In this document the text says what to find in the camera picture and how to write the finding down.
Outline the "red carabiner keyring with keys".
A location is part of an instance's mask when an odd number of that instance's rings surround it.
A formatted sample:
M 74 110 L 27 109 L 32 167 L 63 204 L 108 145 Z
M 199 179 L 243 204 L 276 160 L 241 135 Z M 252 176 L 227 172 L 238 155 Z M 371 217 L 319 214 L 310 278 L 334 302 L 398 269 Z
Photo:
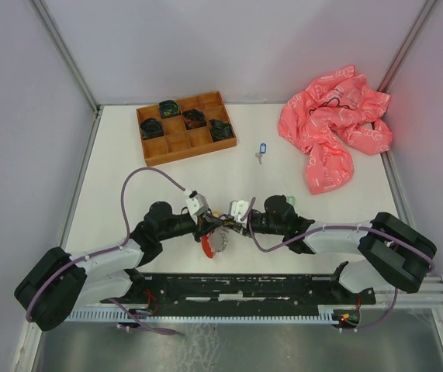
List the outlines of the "red carabiner keyring with keys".
M 202 251 L 209 259 L 213 259 L 218 253 L 222 253 L 227 248 L 228 221 L 232 219 L 227 215 L 221 215 L 218 211 L 213 212 L 211 209 L 208 209 L 204 215 L 214 215 L 224 221 L 223 227 L 216 229 L 208 236 L 204 236 L 201 240 Z

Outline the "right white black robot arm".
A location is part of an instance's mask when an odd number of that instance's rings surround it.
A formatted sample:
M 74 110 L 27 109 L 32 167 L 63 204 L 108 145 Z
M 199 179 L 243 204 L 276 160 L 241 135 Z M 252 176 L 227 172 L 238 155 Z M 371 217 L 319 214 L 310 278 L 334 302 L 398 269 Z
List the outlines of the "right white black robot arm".
M 263 211 L 253 201 L 232 201 L 233 230 L 254 239 L 258 234 L 282 237 L 282 245 L 297 254 L 350 254 L 329 283 L 329 294 L 346 303 L 369 288 L 419 291 L 434 269 L 437 247 L 418 231 L 388 212 L 371 220 L 330 225 L 298 215 L 283 195 L 265 200 Z

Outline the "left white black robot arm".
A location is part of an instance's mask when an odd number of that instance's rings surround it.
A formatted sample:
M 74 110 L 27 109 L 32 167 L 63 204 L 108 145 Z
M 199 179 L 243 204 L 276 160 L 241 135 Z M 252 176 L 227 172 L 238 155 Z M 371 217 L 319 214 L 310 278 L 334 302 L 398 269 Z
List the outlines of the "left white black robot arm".
M 49 249 L 16 287 L 14 297 L 29 322 L 43 331 L 86 305 L 121 297 L 138 301 L 144 283 L 137 269 L 162 252 L 162 241 L 188 234 L 200 241 L 222 224 L 208 211 L 195 218 L 189 213 L 176 215 L 167 202 L 157 201 L 122 243 L 78 255 L 59 246 Z

